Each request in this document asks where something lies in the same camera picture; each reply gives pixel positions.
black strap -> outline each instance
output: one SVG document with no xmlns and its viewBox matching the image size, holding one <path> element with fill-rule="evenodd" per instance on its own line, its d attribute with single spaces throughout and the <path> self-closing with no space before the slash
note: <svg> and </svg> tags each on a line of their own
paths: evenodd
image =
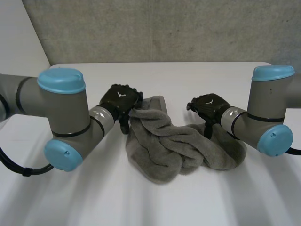
<svg viewBox="0 0 301 226">
<path fill-rule="evenodd" d="M 30 175 L 32 174 L 32 168 L 25 168 L 23 170 L 22 176 L 23 177 L 30 177 Z"/>
<path fill-rule="evenodd" d="M 89 123 L 89 125 L 87 127 L 85 127 L 84 129 L 82 129 L 81 131 L 75 132 L 75 133 L 67 133 L 67 134 L 61 134 L 61 133 L 56 133 L 54 131 L 51 131 L 52 134 L 56 137 L 62 137 L 62 138 L 67 138 L 67 137 L 76 137 L 78 135 L 81 135 L 85 132 L 87 132 L 91 127 L 91 121 Z"/>
<path fill-rule="evenodd" d="M 254 120 L 257 120 L 257 121 L 265 121 L 265 122 L 283 122 L 284 121 L 284 118 L 278 118 L 278 119 L 262 118 L 262 117 L 258 117 L 258 116 L 255 116 L 255 115 L 252 115 L 252 114 L 249 114 L 249 113 L 248 113 L 248 117 L 250 119 L 254 119 Z"/>
<path fill-rule="evenodd" d="M 103 137 L 104 137 L 104 127 L 103 125 L 100 123 L 100 121 L 98 121 L 96 118 L 94 118 L 93 116 L 90 115 L 90 119 L 92 119 L 93 121 L 95 121 L 99 126 L 100 128 L 102 129 L 103 131 Z"/>
<path fill-rule="evenodd" d="M 239 119 L 240 116 L 242 116 L 243 114 L 246 114 L 246 113 L 247 112 L 242 112 L 242 113 L 238 114 L 238 116 L 236 116 L 236 118 L 233 120 L 232 125 L 231 125 L 231 132 L 232 132 L 233 136 L 235 136 L 234 126 L 235 126 L 235 123 L 236 123 L 237 119 Z"/>
<path fill-rule="evenodd" d="M 8 106 L 7 101 L 5 100 L 5 98 L 0 94 L 0 101 L 2 102 L 4 108 L 5 108 L 5 112 L 6 112 L 6 118 L 10 117 L 10 108 Z"/>
<path fill-rule="evenodd" d="M 22 86 L 24 85 L 24 83 L 31 79 L 31 77 L 26 77 L 24 78 L 20 83 L 19 83 L 19 86 L 18 86 L 18 89 L 17 89 L 17 92 L 16 92 L 16 104 L 17 104 L 17 107 L 19 109 L 19 111 L 22 113 L 22 114 L 25 114 L 27 115 L 27 113 L 24 111 L 24 109 L 22 108 L 22 105 L 21 105 L 21 100 L 20 100 L 20 94 L 21 94 L 21 89 L 22 89 Z"/>
<path fill-rule="evenodd" d="M 211 139 L 212 134 L 213 134 L 213 125 L 209 122 L 205 123 L 205 129 L 204 129 L 204 137 L 206 137 L 207 139 Z"/>
</svg>

light blue cap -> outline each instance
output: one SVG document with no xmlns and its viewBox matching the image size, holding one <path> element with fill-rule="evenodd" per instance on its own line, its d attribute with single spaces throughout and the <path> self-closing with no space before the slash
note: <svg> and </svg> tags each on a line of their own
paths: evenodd
<svg viewBox="0 0 301 226">
<path fill-rule="evenodd" d="M 85 90 L 83 74 L 74 68 L 49 68 L 38 77 L 39 86 L 52 93 L 76 94 Z"/>
<path fill-rule="evenodd" d="M 257 150 L 269 156 L 285 153 L 293 143 L 293 133 L 286 125 L 276 125 L 267 130 L 259 139 Z"/>
<path fill-rule="evenodd" d="M 292 66 L 288 65 L 268 65 L 256 67 L 253 72 L 253 81 L 271 81 L 284 79 L 295 74 Z"/>
<path fill-rule="evenodd" d="M 73 147 L 60 140 L 48 141 L 44 153 L 51 165 L 66 172 L 74 170 L 83 162 L 83 158 Z"/>
</svg>

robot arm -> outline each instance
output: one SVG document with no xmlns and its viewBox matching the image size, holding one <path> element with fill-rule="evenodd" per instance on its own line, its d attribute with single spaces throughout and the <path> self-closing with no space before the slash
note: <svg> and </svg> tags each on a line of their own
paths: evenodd
<svg viewBox="0 0 301 226">
<path fill-rule="evenodd" d="M 14 114 L 47 117 L 53 139 L 44 148 L 45 157 L 64 171 L 79 166 L 116 120 L 127 134 L 128 113 L 142 100 L 143 93 L 128 85 L 112 85 L 99 105 L 89 110 L 83 75 L 76 69 L 48 69 L 38 78 L 0 74 L 0 122 Z M 5 162 L 8 157 L 1 154 Z M 33 172 L 18 171 L 24 176 Z"/>
<path fill-rule="evenodd" d="M 261 66 L 254 70 L 247 111 L 216 94 L 194 98 L 187 110 L 198 113 L 210 126 L 219 123 L 228 133 L 259 152 L 279 156 L 290 148 L 293 133 L 283 125 L 287 108 L 301 108 L 301 79 L 291 66 Z"/>
</svg>

gray cloth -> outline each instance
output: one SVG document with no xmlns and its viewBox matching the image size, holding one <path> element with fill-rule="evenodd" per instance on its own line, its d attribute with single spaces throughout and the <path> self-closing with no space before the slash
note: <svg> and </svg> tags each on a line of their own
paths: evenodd
<svg viewBox="0 0 301 226">
<path fill-rule="evenodd" d="M 174 126 L 163 97 L 145 99 L 141 108 L 131 111 L 130 123 L 128 159 L 155 183 L 169 182 L 177 174 L 191 173 L 199 166 L 230 170 L 246 156 L 246 146 L 220 125 L 213 126 L 210 140 L 203 136 L 204 124 Z"/>
</svg>

white table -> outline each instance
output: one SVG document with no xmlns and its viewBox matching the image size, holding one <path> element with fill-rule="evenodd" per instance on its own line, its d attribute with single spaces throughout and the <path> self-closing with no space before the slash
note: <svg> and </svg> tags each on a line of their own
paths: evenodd
<svg viewBox="0 0 301 226">
<path fill-rule="evenodd" d="M 214 92 L 246 109 L 251 76 L 267 63 L 63 64 L 84 74 L 89 107 L 111 84 L 129 84 L 145 97 L 164 96 L 175 125 L 202 123 L 186 104 Z M 301 148 L 300 113 L 285 124 Z M 14 116 L 0 131 L 0 144 L 24 166 L 44 166 L 42 148 L 51 138 L 47 119 Z M 23 178 L 0 164 L 1 226 L 299 226 L 301 158 L 270 158 L 248 147 L 238 168 L 200 167 L 167 185 L 148 181 L 131 166 L 118 123 L 74 172 L 52 170 Z"/>
</svg>

